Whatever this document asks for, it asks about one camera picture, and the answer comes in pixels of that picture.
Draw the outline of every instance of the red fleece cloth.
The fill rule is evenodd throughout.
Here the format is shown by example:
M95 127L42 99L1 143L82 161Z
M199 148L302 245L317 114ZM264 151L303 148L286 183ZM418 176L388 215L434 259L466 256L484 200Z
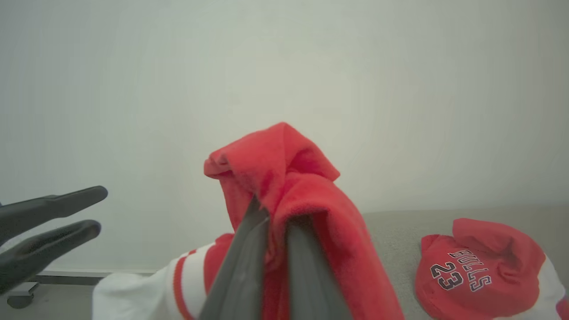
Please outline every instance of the red fleece cloth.
M333 184L340 173L312 141L280 123L212 153L204 172L220 181L235 230L254 194L270 213L264 319L288 319L285 224L302 214L313 217L354 319L403 319L361 214Z

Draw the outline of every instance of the gray couch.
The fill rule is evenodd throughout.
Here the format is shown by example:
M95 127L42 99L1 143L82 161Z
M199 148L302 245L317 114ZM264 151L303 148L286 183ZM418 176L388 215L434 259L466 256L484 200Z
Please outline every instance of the gray couch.
M431 319L417 301L414 289L415 272L421 258L421 237L436 233L452 235L452 221L457 218L504 223L528 234L542 247L561 282L569 288L569 206L364 214L406 319Z

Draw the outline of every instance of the red fabric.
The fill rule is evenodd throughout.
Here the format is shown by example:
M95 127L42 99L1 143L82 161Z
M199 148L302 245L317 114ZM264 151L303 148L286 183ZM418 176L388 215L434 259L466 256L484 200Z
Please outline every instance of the red fabric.
M508 225L466 218L454 221L452 233L421 241L415 291L430 316L489 320L535 305L546 256L534 240Z
M288 319L285 223L311 214L354 319L403 319L356 206L333 181L340 175L318 147L280 123L213 152L204 172L218 179L234 229L256 194L271 215L264 319Z
M569 302L567 302L567 298L563 298L559 301L556 308L561 319L569 319Z
M226 233L215 240L213 245L205 254L204 261L204 286L205 293L209 294L209 290L213 285L217 271L223 263L223 259L231 246L234 234Z

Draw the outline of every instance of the white sleeve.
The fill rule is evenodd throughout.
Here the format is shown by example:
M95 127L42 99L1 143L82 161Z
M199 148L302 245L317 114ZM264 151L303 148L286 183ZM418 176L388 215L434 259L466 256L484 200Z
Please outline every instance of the white sleeve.
M93 291L93 320L181 320L169 305L169 268L150 277L116 273L101 280Z

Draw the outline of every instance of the fabric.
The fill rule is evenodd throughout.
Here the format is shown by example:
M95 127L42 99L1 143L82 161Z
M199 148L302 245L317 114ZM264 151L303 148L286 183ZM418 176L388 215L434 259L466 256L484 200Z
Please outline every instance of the fabric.
M549 258L510 226L456 219L451 236L421 240L415 291L436 319L569 319Z
M233 234L173 259L150 277L111 274L93 291L93 320L197 319Z
M354 319L403 319L362 216L333 181L322 151L288 124L252 133L212 153L207 176L219 179L237 228L253 197L270 213L264 319L288 318L286 221L310 214Z
M311 215L316 234L356 320L403 319L399 303L354 204L333 181L338 171L318 147L281 123L212 153L204 172L218 179L236 230L253 195L268 210L263 318L288 319L285 226ZM174 259L151 277L114 274L95 288L93 319L195 319L233 235Z

